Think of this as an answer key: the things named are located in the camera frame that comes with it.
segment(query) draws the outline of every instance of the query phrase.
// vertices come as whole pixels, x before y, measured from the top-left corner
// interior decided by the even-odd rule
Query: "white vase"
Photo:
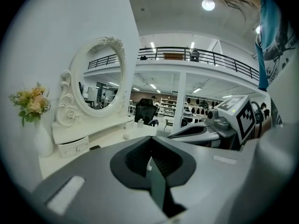
[[[35,122],[36,134],[34,136],[34,145],[38,154],[45,158],[53,153],[53,143],[41,121]]]

